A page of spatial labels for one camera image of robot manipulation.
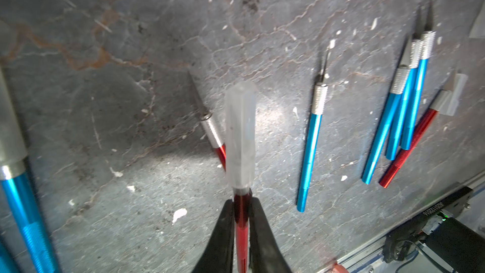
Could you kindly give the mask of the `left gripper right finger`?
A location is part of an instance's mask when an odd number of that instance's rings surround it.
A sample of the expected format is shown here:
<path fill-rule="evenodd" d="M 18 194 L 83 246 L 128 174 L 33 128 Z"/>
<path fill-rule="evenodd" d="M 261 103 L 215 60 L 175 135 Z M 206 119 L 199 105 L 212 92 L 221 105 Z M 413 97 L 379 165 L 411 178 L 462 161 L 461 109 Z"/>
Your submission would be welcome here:
<path fill-rule="evenodd" d="M 251 198 L 249 220 L 251 271 L 255 273 L 292 273 L 291 268 L 278 247 L 258 198 Z"/>

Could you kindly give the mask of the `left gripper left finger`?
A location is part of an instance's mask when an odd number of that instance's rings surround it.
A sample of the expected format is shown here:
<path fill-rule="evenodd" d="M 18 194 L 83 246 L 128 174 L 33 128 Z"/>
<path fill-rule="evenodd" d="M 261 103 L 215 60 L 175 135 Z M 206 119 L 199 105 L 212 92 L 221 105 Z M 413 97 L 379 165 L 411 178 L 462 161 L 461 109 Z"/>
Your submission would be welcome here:
<path fill-rule="evenodd" d="M 232 273 L 234 223 L 234 202 L 226 200 L 207 246 L 192 273 Z"/>

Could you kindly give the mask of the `red carving knife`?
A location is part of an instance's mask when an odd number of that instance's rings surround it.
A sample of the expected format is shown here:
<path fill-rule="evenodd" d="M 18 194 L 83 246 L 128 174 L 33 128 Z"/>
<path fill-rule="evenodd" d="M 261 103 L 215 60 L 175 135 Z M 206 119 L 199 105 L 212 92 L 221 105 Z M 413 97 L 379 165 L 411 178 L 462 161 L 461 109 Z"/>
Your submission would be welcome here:
<path fill-rule="evenodd" d="M 226 172 L 234 192 L 237 270 L 249 266 L 249 206 L 255 175 L 256 89 L 239 82 L 226 91 Z"/>
<path fill-rule="evenodd" d="M 395 175 L 402 168 L 434 119 L 438 115 L 453 116 L 456 113 L 460 97 L 468 78 L 469 77 L 466 74 L 457 72 L 453 72 L 448 77 L 443 88 L 440 89 L 437 96 L 415 127 L 410 147 L 399 151 L 395 160 L 391 163 L 390 167 L 379 181 L 379 184 L 382 187 L 387 188 L 390 185 L 395 178 Z"/>
<path fill-rule="evenodd" d="M 219 158 L 222 168 L 226 169 L 226 145 L 224 143 L 221 131 L 219 130 L 219 124 L 213 112 L 204 104 L 191 73 L 188 73 L 188 78 L 189 82 L 191 83 L 193 98 L 197 106 L 199 122 L 207 135 L 212 149 Z"/>

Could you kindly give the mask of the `blue carving knife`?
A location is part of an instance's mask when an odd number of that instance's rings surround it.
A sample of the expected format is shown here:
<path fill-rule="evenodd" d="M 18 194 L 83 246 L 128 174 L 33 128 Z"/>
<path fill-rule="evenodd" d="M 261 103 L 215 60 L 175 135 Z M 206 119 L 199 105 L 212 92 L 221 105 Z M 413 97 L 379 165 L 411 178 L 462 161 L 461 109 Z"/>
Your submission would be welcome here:
<path fill-rule="evenodd" d="M 378 160 L 380 158 L 385 140 L 390 131 L 395 111 L 397 110 L 397 106 L 404 92 L 404 88 L 411 70 L 412 53 L 413 42 L 412 38 L 410 37 L 405 43 L 400 62 L 390 87 L 389 96 L 386 100 L 385 108 L 382 112 L 381 120 L 376 130 L 371 150 L 366 161 L 365 169 L 362 174 L 362 181 L 367 185 L 371 183 L 371 179 L 378 165 Z"/>
<path fill-rule="evenodd" d="M 395 112 L 395 117 L 390 131 L 390 139 L 386 150 L 386 158 L 393 161 L 398 153 L 398 147 L 404 149 L 407 143 L 407 122 L 410 100 L 412 99 L 415 86 L 416 73 L 418 71 L 419 60 L 421 58 L 423 42 L 421 41 L 422 32 L 421 6 L 416 12 L 415 30 L 411 40 L 410 49 L 410 72 L 404 87 L 404 91 Z"/>
<path fill-rule="evenodd" d="M 303 165 L 301 170 L 301 179 L 299 184 L 299 193 L 297 199 L 297 210 L 299 212 L 304 212 L 306 208 L 306 202 L 308 198 L 308 192 L 314 166 L 314 158 L 317 152 L 318 137 L 328 91 L 328 85 L 325 83 L 328 56 L 329 51 L 326 52 L 325 57 L 321 60 L 321 67 L 318 74 L 318 79 L 315 82 L 313 90 L 311 114 L 309 117 Z"/>
<path fill-rule="evenodd" d="M 401 139 L 401 149 L 409 150 L 413 139 L 414 128 L 418 117 L 419 105 L 421 102 L 421 95 L 424 87 L 424 81 L 426 72 L 428 69 L 428 62 L 431 58 L 434 46 L 434 40 L 436 38 L 436 31 L 433 30 L 434 25 L 434 13 L 433 13 L 433 0 L 429 0 L 428 12 L 426 15 L 426 21 L 424 27 L 419 35 L 419 41 L 421 42 L 421 50 L 419 52 L 418 68 L 415 71 L 411 90 L 407 112 L 404 118 L 404 127 Z"/>
<path fill-rule="evenodd" d="M 60 272 L 27 176 L 27 148 L 1 77 L 1 186 L 37 272 Z"/>

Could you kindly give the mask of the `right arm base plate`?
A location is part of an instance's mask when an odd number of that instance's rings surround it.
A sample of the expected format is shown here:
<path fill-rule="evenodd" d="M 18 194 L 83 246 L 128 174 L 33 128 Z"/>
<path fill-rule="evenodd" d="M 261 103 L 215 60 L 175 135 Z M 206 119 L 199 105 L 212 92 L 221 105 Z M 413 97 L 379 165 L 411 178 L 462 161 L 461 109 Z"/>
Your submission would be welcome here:
<path fill-rule="evenodd" d="M 391 230 L 383 246 L 384 262 L 404 260 L 409 248 L 402 252 L 403 246 L 408 246 L 410 241 L 425 240 L 443 221 L 458 217 L 473 193 L 472 188 L 461 187 Z"/>

